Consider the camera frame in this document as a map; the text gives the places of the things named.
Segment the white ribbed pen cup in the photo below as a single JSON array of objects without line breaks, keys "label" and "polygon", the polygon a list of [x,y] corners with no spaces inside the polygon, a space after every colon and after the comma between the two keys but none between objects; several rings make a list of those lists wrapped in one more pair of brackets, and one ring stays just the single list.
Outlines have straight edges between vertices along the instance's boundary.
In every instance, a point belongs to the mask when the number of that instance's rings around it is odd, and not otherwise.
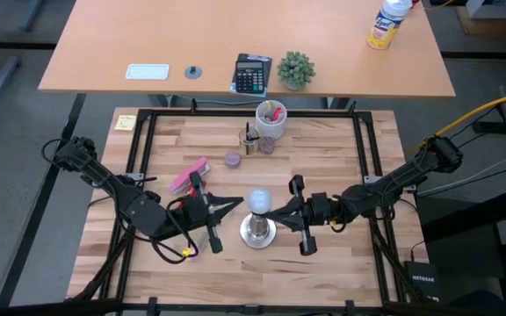
[{"label": "white ribbed pen cup", "polygon": [[[271,122],[272,113],[277,107],[281,108],[281,113],[278,121]],[[287,109],[285,106],[276,100],[263,101],[256,108],[256,129],[260,132],[262,137],[271,137],[274,140],[283,136],[286,129]]]}]

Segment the white rectangular tray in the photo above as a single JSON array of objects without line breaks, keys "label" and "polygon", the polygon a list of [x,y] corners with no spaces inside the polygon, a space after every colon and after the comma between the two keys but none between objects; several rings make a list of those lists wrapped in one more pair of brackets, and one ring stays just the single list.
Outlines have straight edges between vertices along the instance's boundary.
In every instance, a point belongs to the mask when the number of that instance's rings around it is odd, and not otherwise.
[{"label": "white rectangular tray", "polygon": [[166,80],[169,76],[169,64],[133,63],[127,67],[127,80]]}]

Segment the black metal table frame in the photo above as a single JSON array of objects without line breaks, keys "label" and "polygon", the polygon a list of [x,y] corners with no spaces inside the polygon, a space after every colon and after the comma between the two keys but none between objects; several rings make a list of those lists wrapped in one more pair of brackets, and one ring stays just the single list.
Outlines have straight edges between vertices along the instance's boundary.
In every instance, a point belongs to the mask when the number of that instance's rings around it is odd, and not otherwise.
[{"label": "black metal table frame", "polygon": [[[391,111],[290,111],[273,154],[246,156],[237,169],[226,167],[224,157],[238,148],[239,132],[254,123],[251,110],[115,111],[116,117],[124,115],[136,116],[138,124],[130,131],[110,129],[102,161],[117,172],[150,176],[148,189],[163,202],[173,198],[172,181],[201,157],[208,160],[206,189],[214,195],[245,197],[255,188],[267,189],[274,207],[290,199],[288,184],[296,174],[304,178],[306,195],[335,195],[405,161]],[[163,305],[200,310],[264,312],[282,305],[306,312],[312,306],[341,309],[347,302],[375,308],[401,295],[401,283],[379,259],[366,219],[356,219],[341,233],[314,228],[318,250],[303,256],[300,235],[284,227],[269,247],[248,247],[240,236],[248,212],[239,205],[222,220],[219,254],[209,248],[204,229],[192,233],[199,255],[178,265],[163,261],[145,242],[130,244],[97,297],[135,307],[155,298]]]}]

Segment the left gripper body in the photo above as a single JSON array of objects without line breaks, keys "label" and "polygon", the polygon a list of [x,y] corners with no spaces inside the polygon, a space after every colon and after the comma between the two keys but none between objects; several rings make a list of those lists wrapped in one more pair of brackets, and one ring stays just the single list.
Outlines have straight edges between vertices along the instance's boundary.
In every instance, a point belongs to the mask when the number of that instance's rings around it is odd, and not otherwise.
[{"label": "left gripper body", "polygon": [[189,176],[195,196],[188,195],[183,199],[183,209],[186,211],[189,222],[187,230],[191,230],[192,225],[205,226],[210,247],[214,254],[218,254],[223,250],[216,228],[221,223],[221,218],[217,213],[222,205],[221,197],[216,197],[211,192],[205,191],[204,183],[198,171],[192,171]]}]

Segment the yellow Lysol wipes canister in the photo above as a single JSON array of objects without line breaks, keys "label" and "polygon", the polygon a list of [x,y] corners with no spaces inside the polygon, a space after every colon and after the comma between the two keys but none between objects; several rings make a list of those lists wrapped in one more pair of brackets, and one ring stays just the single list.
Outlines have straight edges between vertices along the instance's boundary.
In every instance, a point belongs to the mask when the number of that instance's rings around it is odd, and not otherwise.
[{"label": "yellow Lysol wipes canister", "polygon": [[412,0],[383,0],[366,38],[367,44],[374,49],[387,49],[412,7]]}]

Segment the metal lamp stand black socket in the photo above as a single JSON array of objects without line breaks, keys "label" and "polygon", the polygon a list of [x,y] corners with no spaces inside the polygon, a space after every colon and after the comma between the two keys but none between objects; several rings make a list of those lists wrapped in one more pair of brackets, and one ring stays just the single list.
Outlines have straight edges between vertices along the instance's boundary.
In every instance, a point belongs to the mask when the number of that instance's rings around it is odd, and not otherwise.
[{"label": "metal lamp stand black socket", "polygon": [[273,220],[255,213],[247,215],[239,229],[242,241],[250,248],[267,248],[276,238],[277,227]]}]

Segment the black calculator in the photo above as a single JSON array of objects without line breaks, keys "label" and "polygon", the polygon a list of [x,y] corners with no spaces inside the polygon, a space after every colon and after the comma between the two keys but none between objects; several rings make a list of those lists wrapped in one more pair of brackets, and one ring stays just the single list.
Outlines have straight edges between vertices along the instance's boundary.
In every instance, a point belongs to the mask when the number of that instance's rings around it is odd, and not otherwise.
[{"label": "black calculator", "polygon": [[264,93],[264,65],[261,61],[238,61],[235,64],[235,90],[238,93]]},{"label": "black calculator", "polygon": [[235,63],[237,63],[238,61],[261,61],[263,63],[263,65],[264,65],[264,93],[263,94],[238,93],[235,90],[235,71],[234,71],[233,79],[230,84],[229,90],[232,93],[237,93],[237,94],[251,95],[253,97],[265,97],[267,90],[268,90],[268,83],[269,83],[270,72],[271,72],[272,58],[267,57],[267,56],[258,55],[258,54],[239,54]]}]

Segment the grey box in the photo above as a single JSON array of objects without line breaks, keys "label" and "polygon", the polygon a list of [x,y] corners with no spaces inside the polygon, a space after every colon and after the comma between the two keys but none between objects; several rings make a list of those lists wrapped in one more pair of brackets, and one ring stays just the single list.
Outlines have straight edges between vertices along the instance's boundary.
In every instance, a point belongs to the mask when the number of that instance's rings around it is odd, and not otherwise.
[{"label": "grey box", "polygon": [[506,19],[506,0],[467,0],[466,9],[472,19]]}]

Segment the white lightbulb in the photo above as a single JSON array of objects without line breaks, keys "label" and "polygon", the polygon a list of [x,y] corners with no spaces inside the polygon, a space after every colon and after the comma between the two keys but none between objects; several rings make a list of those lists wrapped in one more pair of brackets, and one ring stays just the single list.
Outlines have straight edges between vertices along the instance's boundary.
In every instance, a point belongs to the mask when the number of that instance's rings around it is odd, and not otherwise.
[{"label": "white lightbulb", "polygon": [[265,189],[252,190],[247,197],[247,205],[252,213],[266,214],[271,210],[271,192]]}]

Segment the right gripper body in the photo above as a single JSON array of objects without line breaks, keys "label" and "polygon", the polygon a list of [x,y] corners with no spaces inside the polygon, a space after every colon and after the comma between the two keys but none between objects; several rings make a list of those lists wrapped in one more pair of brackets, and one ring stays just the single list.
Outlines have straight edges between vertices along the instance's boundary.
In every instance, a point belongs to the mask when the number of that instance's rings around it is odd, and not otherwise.
[{"label": "right gripper body", "polygon": [[328,225],[338,212],[333,211],[332,200],[325,192],[313,193],[310,198],[305,200],[304,189],[303,176],[294,175],[291,180],[291,193],[295,203],[293,215],[301,235],[300,254],[308,256],[317,251],[315,237],[311,234],[310,227]]}]

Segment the brown cardboard sheet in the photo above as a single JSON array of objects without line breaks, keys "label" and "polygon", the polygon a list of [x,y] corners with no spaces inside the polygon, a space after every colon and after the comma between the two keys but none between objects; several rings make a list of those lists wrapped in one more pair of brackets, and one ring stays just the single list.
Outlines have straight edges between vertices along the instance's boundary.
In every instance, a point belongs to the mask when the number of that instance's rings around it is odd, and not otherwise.
[{"label": "brown cardboard sheet", "polygon": [[468,16],[466,6],[458,6],[456,13],[465,35],[506,37],[506,19],[472,19]]}]

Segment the yellow sticky note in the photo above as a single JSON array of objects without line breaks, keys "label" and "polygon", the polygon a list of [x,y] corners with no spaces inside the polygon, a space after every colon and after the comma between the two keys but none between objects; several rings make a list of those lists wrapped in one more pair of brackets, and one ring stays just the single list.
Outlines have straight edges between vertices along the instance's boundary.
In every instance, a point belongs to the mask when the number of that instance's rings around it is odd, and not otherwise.
[{"label": "yellow sticky note", "polygon": [[136,123],[136,115],[119,115],[114,129],[118,131],[133,131]]}]

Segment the black Netgear box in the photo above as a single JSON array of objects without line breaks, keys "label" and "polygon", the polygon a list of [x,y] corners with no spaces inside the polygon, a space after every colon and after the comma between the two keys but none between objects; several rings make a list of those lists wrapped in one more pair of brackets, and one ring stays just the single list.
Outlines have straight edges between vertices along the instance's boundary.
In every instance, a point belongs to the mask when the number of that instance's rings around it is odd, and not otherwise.
[{"label": "black Netgear box", "polygon": [[436,302],[440,301],[441,289],[437,268],[434,264],[405,261],[404,267],[412,279],[412,282],[426,297],[431,298]]}]

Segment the light wood desk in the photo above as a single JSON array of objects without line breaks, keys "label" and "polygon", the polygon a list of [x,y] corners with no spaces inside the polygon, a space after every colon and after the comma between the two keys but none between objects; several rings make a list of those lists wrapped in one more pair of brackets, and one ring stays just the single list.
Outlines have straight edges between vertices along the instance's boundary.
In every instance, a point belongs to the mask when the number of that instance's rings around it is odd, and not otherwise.
[{"label": "light wood desk", "polygon": [[[44,91],[228,94],[239,54],[306,54],[310,97],[453,97],[429,20],[416,6],[389,48],[366,42],[381,0],[76,0]],[[133,63],[166,80],[127,80]],[[198,79],[184,75],[202,68]]]}]

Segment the small green potted plant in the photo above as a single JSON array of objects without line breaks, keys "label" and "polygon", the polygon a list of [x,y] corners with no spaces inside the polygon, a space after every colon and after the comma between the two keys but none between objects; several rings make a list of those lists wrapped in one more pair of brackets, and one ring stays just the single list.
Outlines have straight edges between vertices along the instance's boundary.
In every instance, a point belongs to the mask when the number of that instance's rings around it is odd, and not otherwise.
[{"label": "small green potted plant", "polygon": [[288,51],[277,66],[278,80],[292,91],[304,90],[316,76],[314,63],[306,54]]}]

